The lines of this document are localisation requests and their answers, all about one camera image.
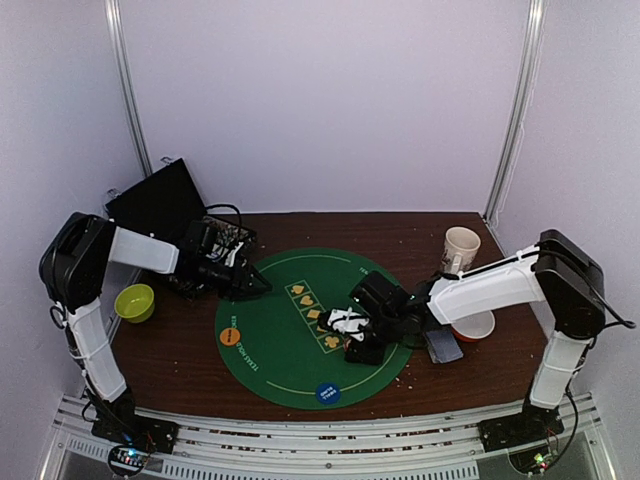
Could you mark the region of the grey card deck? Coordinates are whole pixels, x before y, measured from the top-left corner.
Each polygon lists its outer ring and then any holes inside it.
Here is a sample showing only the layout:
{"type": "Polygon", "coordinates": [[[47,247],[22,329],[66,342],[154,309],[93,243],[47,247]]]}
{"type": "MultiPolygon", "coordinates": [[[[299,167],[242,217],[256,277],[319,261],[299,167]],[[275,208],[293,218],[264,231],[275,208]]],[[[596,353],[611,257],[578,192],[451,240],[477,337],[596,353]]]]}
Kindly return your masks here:
{"type": "Polygon", "coordinates": [[[449,330],[427,331],[424,336],[429,356],[434,364],[452,363],[463,358],[464,354],[449,330]]]}

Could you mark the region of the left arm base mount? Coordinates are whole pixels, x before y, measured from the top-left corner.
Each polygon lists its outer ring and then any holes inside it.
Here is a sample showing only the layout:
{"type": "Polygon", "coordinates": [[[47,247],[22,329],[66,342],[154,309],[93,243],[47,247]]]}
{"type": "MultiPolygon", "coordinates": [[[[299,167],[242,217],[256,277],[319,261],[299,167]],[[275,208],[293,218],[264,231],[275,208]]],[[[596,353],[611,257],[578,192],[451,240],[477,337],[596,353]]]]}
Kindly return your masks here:
{"type": "Polygon", "coordinates": [[[172,421],[140,416],[132,412],[117,414],[98,410],[91,428],[93,436],[135,447],[147,453],[171,454],[179,432],[172,421]]]}

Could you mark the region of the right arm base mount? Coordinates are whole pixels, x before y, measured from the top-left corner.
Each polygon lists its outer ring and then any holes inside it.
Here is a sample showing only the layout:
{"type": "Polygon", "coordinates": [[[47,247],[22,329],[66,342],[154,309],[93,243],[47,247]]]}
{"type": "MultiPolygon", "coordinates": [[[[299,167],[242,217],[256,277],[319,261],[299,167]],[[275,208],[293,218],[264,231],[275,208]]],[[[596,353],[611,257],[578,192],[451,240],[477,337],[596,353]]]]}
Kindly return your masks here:
{"type": "Polygon", "coordinates": [[[485,452],[509,449],[561,434],[564,424],[558,409],[524,406],[519,413],[483,420],[477,425],[485,452]]]}

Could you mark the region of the right aluminium frame post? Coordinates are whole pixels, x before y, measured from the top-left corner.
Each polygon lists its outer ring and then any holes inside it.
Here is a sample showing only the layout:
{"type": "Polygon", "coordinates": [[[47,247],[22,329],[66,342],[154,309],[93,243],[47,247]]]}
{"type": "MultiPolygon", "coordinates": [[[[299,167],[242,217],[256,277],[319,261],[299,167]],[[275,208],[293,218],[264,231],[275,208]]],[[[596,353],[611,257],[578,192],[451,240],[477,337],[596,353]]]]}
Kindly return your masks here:
{"type": "Polygon", "coordinates": [[[498,167],[484,212],[485,221],[492,227],[496,227],[499,222],[499,214],[504,208],[519,155],[524,120],[538,69],[547,4],[548,2],[543,0],[531,0],[529,2],[526,31],[511,113],[498,167]]]}

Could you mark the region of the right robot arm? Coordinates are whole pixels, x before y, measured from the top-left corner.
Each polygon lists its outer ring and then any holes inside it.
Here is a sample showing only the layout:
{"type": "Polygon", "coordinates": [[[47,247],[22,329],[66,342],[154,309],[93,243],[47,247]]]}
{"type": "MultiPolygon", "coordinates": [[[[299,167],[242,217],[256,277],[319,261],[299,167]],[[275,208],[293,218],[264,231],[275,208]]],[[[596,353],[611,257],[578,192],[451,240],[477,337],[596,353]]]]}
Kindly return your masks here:
{"type": "Polygon", "coordinates": [[[550,426],[550,412],[605,323],[602,269],[556,230],[492,264],[437,274],[413,293],[372,261],[333,249],[277,254],[257,274],[270,281],[267,293],[217,308],[219,352],[246,388],[306,410],[343,408],[384,389],[409,360],[409,338],[504,307],[547,303],[555,331],[512,423],[526,442],[550,426]]]}

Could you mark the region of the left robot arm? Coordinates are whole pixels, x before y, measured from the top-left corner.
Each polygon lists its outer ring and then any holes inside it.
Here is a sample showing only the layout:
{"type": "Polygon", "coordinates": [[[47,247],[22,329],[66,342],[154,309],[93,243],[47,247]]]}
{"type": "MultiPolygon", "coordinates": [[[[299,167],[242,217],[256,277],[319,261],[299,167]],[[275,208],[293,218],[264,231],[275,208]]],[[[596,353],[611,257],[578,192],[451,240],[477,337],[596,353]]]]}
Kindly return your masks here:
{"type": "Polygon", "coordinates": [[[165,276],[190,295],[214,290],[230,301],[254,299],[272,289],[247,258],[255,238],[254,231],[241,225],[204,217],[191,221],[171,243],[113,220],[75,212],[43,254],[39,275],[54,303],[51,316],[68,338],[92,401],[108,411],[106,429],[121,443],[137,442],[144,424],[128,410],[133,407],[130,388],[101,318],[108,266],[129,265],[165,276]]]}

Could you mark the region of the black poker chip case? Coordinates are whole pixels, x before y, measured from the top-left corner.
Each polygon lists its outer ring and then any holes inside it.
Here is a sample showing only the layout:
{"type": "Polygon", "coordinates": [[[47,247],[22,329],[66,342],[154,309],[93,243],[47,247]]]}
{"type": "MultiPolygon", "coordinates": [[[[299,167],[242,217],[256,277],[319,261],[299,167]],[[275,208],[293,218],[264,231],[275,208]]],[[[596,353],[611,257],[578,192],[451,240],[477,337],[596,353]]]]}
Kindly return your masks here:
{"type": "Polygon", "coordinates": [[[216,245],[245,245],[235,265],[249,268],[249,254],[257,241],[257,232],[237,220],[215,216],[213,209],[237,208],[232,204],[204,204],[184,160],[176,160],[120,193],[105,205],[107,215],[120,227],[173,244],[180,250],[176,270],[160,274],[166,288],[187,299],[217,291],[198,276],[202,261],[212,258],[216,245]]]}

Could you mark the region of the front aluminium rail frame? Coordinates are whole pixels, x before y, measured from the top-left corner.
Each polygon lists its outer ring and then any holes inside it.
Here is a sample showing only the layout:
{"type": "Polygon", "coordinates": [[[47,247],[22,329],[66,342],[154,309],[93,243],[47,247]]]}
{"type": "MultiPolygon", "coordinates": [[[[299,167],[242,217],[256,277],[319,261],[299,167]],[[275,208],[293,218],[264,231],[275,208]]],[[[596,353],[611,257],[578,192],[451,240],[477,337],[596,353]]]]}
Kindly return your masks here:
{"type": "MultiPolygon", "coordinates": [[[[65,396],[36,479],[116,479],[111,444],[91,435],[84,399],[65,396]]],[[[619,479],[591,395],[576,396],[578,428],[558,466],[519,474],[516,450],[487,452],[477,424],[521,402],[437,415],[336,422],[264,422],[140,409],[179,426],[172,454],[133,479],[619,479]]]]}

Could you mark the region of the cream mug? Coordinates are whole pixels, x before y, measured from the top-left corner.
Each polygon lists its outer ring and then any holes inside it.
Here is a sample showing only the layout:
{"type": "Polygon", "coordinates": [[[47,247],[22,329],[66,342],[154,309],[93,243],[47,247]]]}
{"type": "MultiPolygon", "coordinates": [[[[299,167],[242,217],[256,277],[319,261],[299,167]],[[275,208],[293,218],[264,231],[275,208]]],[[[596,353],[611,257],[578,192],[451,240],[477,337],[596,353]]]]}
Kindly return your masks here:
{"type": "Polygon", "coordinates": [[[468,271],[481,247],[481,238],[473,230],[454,226],[445,232],[441,269],[457,274],[468,271]]]}

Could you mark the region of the round green poker mat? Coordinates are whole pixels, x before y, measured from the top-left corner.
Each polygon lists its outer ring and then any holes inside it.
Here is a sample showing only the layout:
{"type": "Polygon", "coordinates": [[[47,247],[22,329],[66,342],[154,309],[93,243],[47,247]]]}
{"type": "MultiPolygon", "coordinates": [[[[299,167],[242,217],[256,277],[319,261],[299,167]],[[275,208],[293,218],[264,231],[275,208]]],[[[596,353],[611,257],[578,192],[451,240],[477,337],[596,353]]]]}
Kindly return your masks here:
{"type": "Polygon", "coordinates": [[[349,363],[344,336],[317,323],[319,315],[332,308],[358,312],[350,291],[372,271],[392,280],[384,267],[344,250],[301,248],[265,258],[256,268],[273,290],[253,300],[223,300],[215,317],[220,356],[239,383],[277,405],[329,410],[362,402],[398,382],[411,350],[392,344],[381,365],[349,363]],[[226,327],[240,330],[237,345],[220,343],[226,327]],[[338,403],[316,400],[315,390],[324,382],[339,386],[338,403]]]}

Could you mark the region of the blue small blind button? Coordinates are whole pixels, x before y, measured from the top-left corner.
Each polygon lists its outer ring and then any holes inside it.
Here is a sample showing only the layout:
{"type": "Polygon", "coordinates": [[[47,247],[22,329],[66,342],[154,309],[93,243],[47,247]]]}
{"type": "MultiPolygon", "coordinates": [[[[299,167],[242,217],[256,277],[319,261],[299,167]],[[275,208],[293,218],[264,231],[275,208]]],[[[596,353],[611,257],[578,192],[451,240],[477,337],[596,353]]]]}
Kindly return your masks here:
{"type": "Polygon", "coordinates": [[[315,398],[322,405],[334,405],[341,399],[341,389],[335,383],[321,383],[315,390],[315,398]]]}

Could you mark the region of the white orange bowl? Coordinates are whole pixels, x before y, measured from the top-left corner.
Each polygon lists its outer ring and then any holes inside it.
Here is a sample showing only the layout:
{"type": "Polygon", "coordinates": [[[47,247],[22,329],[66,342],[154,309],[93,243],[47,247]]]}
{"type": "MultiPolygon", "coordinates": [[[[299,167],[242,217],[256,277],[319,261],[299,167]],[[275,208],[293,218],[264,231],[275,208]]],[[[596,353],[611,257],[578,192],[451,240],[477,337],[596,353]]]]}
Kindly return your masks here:
{"type": "Polygon", "coordinates": [[[491,311],[476,313],[457,320],[451,325],[454,335],[464,342],[477,342],[490,336],[495,329],[491,311]]]}

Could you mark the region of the orange big blind button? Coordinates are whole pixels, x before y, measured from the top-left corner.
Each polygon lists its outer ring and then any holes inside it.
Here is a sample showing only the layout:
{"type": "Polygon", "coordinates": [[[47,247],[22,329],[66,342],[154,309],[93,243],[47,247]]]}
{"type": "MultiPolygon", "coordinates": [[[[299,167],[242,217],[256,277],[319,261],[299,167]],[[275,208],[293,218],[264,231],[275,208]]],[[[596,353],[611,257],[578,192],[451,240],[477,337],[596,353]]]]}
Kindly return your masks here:
{"type": "Polygon", "coordinates": [[[226,327],[220,332],[219,341],[223,346],[235,346],[241,341],[241,332],[236,327],[226,327]]]}

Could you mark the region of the lime green bowl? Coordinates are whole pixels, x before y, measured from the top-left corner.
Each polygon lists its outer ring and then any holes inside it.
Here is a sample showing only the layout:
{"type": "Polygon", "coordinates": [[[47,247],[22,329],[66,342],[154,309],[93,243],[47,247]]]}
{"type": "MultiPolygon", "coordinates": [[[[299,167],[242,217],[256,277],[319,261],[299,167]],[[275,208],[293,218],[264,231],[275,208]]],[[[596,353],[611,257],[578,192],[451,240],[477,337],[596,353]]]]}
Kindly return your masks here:
{"type": "Polygon", "coordinates": [[[130,285],[114,302],[115,313],[125,321],[138,324],[148,320],[155,309],[155,293],[146,284],[130,285]]]}

